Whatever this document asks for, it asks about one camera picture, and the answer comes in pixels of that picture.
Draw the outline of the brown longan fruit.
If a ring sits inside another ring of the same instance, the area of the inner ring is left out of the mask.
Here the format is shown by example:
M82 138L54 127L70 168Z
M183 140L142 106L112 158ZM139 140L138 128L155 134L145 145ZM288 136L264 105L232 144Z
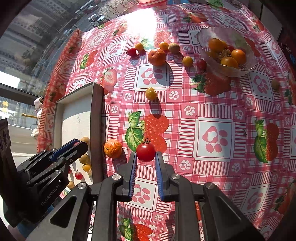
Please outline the brown longan fruit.
M79 158L79 162L83 165L85 164L91 164L91 161L90 161L90 157L88 156L88 154L84 154L82 155L80 158Z

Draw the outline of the yellow cherry tomato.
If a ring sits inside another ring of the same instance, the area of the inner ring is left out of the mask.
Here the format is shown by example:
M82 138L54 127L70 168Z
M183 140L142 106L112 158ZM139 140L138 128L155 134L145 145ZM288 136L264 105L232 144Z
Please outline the yellow cherry tomato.
M90 164L88 164L88 163L86 163L86 164L84 164L83 166L82 166L82 169L83 169L83 171L85 171L85 172L89 172L90 171L90 169L91 169L91 165Z

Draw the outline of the red cherry tomato mid table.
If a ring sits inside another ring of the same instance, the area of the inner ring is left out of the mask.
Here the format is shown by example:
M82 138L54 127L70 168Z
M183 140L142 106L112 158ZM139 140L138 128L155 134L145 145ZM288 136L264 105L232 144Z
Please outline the red cherry tomato mid table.
M137 158L142 162L150 162L155 158L156 149L149 138L146 138L136 149Z

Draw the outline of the pale longan tray corner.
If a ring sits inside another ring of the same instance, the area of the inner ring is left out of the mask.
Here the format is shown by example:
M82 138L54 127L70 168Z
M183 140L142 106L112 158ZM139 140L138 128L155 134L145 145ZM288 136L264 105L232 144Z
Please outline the pale longan tray corner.
M69 184L67 185L67 188L72 190L75 187L75 184L73 181L69 181Z

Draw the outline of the pale longan in tray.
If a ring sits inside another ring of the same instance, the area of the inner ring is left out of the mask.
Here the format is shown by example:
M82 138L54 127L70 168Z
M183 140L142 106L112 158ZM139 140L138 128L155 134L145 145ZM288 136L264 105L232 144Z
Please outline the pale longan in tray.
M80 139L80 141L81 142L85 142L88 145L88 147L90 146L90 138L88 138L88 137L82 137Z

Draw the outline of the white cardboard tray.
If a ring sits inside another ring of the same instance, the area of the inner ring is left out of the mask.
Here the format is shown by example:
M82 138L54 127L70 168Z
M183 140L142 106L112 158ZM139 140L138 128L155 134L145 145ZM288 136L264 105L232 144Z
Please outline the white cardboard tray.
M88 184L104 179L102 157L101 114L104 104L103 88L89 83L62 97L56 103L53 128L53 147L58 149L72 139L89 138L88 155L91 174L83 171L78 160L71 165L72 172L79 170Z

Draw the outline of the mandarin orange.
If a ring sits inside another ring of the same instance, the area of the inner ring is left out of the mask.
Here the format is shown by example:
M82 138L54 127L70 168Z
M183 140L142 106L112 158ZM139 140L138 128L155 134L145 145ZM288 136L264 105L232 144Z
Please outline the mandarin orange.
M147 59L151 65L161 66L166 62L166 53L161 49L151 50L148 53Z
M104 153L106 156L117 159L121 156L122 153L122 145L118 140L109 139L104 144Z

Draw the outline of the yellow tomato mid table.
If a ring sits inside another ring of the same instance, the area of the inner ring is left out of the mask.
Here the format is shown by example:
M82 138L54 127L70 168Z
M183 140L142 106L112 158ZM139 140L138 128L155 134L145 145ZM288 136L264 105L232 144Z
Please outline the yellow tomato mid table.
M149 100L149 101L154 101L155 99L158 98L158 94L155 91L154 88L149 87L146 92L145 92L145 97Z

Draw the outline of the red tomato far left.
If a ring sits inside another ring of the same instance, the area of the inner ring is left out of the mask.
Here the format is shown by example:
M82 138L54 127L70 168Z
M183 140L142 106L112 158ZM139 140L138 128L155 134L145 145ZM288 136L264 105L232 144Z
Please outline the red tomato far left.
M136 56L137 55L137 51L135 48L129 48L127 51L126 51L126 54L128 54L129 56L133 57L133 56Z

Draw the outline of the far mandarin orange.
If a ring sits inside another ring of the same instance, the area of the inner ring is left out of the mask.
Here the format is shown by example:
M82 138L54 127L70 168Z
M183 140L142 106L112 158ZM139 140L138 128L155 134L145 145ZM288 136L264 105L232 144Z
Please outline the far mandarin orange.
M166 53L161 49L151 50L148 53L147 59L151 65L161 66L166 62Z

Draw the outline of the small brown longan far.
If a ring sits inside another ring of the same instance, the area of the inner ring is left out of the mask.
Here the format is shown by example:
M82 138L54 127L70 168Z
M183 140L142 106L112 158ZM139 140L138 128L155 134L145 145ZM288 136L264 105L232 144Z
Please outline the small brown longan far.
M276 79L273 79L271 81L271 87L272 87L273 90L279 91L279 89L280 89L280 83L279 83L279 81L276 80Z

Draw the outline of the red tomato near bowl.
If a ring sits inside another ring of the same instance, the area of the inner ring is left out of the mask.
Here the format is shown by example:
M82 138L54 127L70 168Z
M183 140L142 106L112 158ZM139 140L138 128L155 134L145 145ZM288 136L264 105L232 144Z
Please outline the red tomato near bowl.
M205 72L207 69L207 63L204 59L199 59L196 63L197 68L201 71L201 72Z

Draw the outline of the small orange tomato behind mandarin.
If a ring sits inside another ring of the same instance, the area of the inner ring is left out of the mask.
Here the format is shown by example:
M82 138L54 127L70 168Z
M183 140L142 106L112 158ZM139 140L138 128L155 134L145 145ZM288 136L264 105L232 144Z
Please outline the small orange tomato behind mandarin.
M163 51L168 51L169 44L167 42L160 42L159 43L159 48Z

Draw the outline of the orange fruit in bowl right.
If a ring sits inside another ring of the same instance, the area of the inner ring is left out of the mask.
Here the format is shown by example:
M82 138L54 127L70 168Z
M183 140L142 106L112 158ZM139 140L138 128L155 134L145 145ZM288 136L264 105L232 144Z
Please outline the orange fruit in bowl right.
M231 52L231 57L234 58L239 65L244 65L246 63L246 54L241 49L234 49Z

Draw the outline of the glass fruit bowl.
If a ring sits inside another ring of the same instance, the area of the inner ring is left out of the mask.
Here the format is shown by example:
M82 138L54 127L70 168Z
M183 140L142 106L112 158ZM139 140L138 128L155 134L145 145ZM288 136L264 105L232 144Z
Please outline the glass fruit bowl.
M227 47L220 53L211 51L208 46L208 41L211 38L217 38L224 41ZM236 30L221 27L208 27L201 29L197 33L197 43L200 54L206 63L213 69L213 71L220 73L227 77L241 77L250 72L256 65L254 52L250 45L247 43ZM246 63L239 65L239 68L232 68L221 65L220 62L225 57L231 57L231 52L234 49L241 49L246 54Z

